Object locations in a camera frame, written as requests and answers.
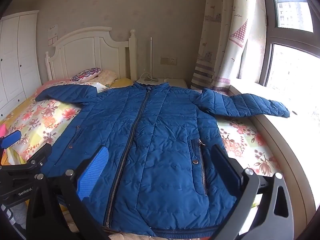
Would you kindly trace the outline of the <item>white wardrobe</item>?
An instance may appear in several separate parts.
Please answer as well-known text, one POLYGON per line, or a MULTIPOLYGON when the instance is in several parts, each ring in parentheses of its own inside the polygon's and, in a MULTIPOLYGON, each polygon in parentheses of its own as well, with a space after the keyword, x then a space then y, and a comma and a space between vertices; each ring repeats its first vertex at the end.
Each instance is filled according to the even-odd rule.
POLYGON ((1 18, 1 120, 41 86, 37 15, 33 10, 1 18))

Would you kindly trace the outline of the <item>purple patterned pillow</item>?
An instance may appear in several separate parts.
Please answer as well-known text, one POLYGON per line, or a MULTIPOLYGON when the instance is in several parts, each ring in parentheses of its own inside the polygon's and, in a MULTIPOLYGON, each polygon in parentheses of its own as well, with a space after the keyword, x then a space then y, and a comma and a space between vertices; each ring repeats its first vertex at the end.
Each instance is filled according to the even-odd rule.
POLYGON ((97 77, 101 73, 101 68, 91 68, 83 70, 82 72, 76 74, 71 78, 72 82, 87 82, 95 77, 97 77))

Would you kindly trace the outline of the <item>slim white desk lamp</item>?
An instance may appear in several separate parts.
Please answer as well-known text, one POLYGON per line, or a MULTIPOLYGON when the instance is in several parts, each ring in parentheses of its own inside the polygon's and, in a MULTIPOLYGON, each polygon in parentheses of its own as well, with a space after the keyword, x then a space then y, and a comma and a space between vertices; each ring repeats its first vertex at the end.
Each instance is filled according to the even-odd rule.
POLYGON ((153 76, 153 37, 150 37, 149 49, 149 71, 144 73, 144 81, 156 83, 159 79, 153 76))

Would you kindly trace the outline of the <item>blue quilted puffer jacket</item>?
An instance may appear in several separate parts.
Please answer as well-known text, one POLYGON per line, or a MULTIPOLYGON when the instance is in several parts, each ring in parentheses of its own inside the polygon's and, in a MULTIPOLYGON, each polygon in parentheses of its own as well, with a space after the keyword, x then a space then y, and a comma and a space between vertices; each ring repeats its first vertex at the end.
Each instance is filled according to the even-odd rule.
POLYGON ((36 97, 50 99, 81 110, 54 142, 42 172, 62 175, 105 146, 107 164, 83 199, 90 214, 114 231, 171 238, 216 233, 236 203, 213 163, 212 147, 223 147, 216 117, 290 115, 282 103, 253 94, 225 96, 167 83, 103 92, 59 85, 36 97))

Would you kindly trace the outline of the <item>peach patterned pillow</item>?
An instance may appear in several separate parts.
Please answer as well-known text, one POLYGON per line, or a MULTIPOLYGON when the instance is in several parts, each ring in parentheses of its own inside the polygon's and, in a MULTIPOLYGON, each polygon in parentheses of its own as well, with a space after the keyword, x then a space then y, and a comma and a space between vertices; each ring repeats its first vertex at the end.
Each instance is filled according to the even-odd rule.
POLYGON ((98 82, 109 88, 116 81, 117 75, 110 70, 102 70, 98 76, 91 80, 91 82, 98 82))

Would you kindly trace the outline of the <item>wall paper note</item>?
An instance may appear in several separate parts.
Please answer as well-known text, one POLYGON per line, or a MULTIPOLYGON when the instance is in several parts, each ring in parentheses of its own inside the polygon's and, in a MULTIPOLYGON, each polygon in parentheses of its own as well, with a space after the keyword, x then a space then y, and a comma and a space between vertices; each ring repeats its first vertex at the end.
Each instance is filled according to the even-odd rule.
POLYGON ((55 24, 48 29, 48 46, 52 46, 58 40, 58 25, 55 24))

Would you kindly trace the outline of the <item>white wooden headboard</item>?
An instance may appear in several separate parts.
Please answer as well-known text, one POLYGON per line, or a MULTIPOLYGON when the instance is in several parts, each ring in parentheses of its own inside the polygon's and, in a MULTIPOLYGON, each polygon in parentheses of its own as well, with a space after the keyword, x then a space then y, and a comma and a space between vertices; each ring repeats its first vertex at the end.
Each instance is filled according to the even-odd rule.
POLYGON ((111 27, 87 27, 58 39, 55 53, 46 52, 45 63, 49 80, 66 79, 79 72, 100 68, 115 72, 118 79, 138 80, 137 38, 130 30, 128 41, 115 41, 111 27))

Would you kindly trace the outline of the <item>white bedside table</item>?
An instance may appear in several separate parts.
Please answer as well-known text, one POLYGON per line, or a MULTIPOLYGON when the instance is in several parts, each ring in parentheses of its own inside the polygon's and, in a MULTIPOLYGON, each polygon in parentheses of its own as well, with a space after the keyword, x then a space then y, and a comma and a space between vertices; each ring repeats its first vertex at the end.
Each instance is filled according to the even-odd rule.
POLYGON ((151 82, 145 82, 144 78, 140 78, 137 82, 145 85, 160 85, 162 83, 167 82, 170 86, 181 87, 186 89, 188 88, 186 82, 183 79, 159 79, 158 82, 151 83, 151 82))

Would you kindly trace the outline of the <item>floral bed quilt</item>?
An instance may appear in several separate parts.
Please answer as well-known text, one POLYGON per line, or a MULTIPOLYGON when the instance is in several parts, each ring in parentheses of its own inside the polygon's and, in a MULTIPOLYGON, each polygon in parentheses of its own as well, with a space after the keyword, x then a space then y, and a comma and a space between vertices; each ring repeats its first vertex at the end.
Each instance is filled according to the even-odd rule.
MULTIPOLYGON (((3 152, 2 165, 25 164, 46 143, 53 144, 79 113, 79 107, 56 100, 37 102, 36 96, 48 85, 40 87, 8 116, 1 120, 1 136, 19 130, 21 140, 3 152)), ((275 156, 248 119, 217 117, 217 125, 229 157, 256 174, 273 176, 280 171, 275 156)))

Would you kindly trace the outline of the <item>yellow pillow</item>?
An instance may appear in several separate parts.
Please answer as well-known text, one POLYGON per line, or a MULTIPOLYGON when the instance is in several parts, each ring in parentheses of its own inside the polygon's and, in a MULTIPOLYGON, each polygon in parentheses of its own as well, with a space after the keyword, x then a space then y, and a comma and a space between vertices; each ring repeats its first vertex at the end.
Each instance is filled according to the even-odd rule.
POLYGON ((111 88, 123 88, 133 85, 134 82, 128 78, 116 79, 114 83, 110 85, 111 88))

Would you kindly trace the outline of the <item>wall power socket plate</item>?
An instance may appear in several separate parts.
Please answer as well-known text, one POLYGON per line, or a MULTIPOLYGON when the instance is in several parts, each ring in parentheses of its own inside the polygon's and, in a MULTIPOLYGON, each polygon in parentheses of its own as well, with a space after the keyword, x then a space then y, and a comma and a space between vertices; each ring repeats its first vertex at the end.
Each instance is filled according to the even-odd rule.
POLYGON ((177 58, 176 57, 161 57, 160 64, 169 65, 169 66, 176 66, 177 65, 177 58))

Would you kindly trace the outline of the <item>dark framed window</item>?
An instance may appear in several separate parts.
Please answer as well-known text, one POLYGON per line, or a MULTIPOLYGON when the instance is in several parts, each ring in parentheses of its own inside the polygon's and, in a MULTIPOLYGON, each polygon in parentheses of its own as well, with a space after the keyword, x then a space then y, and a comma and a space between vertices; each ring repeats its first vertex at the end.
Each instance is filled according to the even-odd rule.
POLYGON ((267 38, 259 83, 306 89, 319 77, 319 1, 265 0, 267 38))

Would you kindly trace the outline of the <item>patterned window curtain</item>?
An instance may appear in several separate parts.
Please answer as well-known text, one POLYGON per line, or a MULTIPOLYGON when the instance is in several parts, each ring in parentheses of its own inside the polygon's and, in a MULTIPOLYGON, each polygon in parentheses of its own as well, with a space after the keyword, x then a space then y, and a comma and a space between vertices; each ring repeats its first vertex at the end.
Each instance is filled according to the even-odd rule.
POLYGON ((265 47, 265 0, 206 0, 191 88, 224 93, 234 79, 259 82, 265 47))

